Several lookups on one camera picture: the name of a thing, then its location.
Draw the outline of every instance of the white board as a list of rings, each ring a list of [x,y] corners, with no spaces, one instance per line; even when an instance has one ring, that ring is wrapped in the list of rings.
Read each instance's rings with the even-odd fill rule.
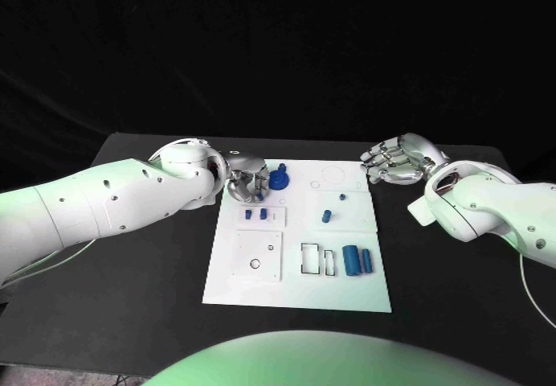
[[[391,312],[373,202],[358,162],[266,160],[269,170],[279,163],[286,164],[289,185],[282,191],[269,191],[260,203],[240,203],[223,192],[203,303]],[[244,219],[246,208],[252,210],[250,220]],[[266,220],[259,219],[260,208],[267,209]],[[324,209],[332,212],[328,223],[322,223]],[[276,254],[263,249],[276,233],[280,268],[273,265],[263,271],[262,261],[266,268],[276,262]],[[247,253],[237,252],[239,242],[241,249],[244,243],[250,245]],[[312,254],[306,268],[316,272],[319,267],[319,274],[301,273],[301,243],[318,244],[316,266]],[[355,245],[358,254],[368,249],[371,273],[345,275],[344,245]],[[329,252],[324,258],[324,250],[332,251],[332,260]],[[253,269],[249,264],[256,258],[260,265]],[[334,276],[326,276],[326,264]]]

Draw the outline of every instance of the table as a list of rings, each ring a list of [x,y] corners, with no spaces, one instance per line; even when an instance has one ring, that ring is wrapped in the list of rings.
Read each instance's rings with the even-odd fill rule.
[[[373,145],[198,137],[217,150],[265,158],[357,160]],[[146,159],[175,139],[115,133],[93,164]],[[453,158],[507,168],[492,147],[440,149]],[[151,376],[216,343],[308,329],[413,344],[522,384],[554,381],[556,331],[525,297],[515,251],[494,235],[462,243],[436,223],[417,224],[406,205],[423,183],[378,183],[370,189],[391,314],[201,304],[217,200],[97,240],[73,261],[21,282],[0,317],[0,362]],[[524,270],[531,294],[554,319],[556,269],[527,260]]]

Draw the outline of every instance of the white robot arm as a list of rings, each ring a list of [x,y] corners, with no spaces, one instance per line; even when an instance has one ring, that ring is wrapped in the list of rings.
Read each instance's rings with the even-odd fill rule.
[[[556,268],[556,184],[527,183],[496,166],[456,161],[419,135],[407,133],[361,155],[370,182],[426,181],[407,209],[420,225],[434,221],[458,240],[501,236],[528,258]]]
[[[204,140],[190,138],[167,144],[148,162],[106,163],[0,194],[0,285],[43,255],[131,232],[180,209],[211,205],[226,179],[231,197],[260,201],[267,177],[263,159],[220,154]]]

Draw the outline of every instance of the blue object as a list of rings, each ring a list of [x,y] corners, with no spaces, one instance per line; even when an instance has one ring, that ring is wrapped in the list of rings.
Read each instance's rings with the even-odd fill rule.
[[[355,245],[347,245],[341,248],[344,253],[344,266],[345,266],[345,275],[358,276],[361,274],[361,263],[358,261],[358,252]]]
[[[329,221],[329,216],[332,215],[332,212],[326,209],[322,214],[322,222],[326,223]]]
[[[273,191],[280,191],[289,184],[289,177],[286,176],[286,165],[280,163],[277,170],[269,172],[269,188]]]
[[[371,273],[373,272],[373,267],[370,265],[370,254],[368,254],[368,249],[362,250],[362,265],[364,265],[364,272]]]

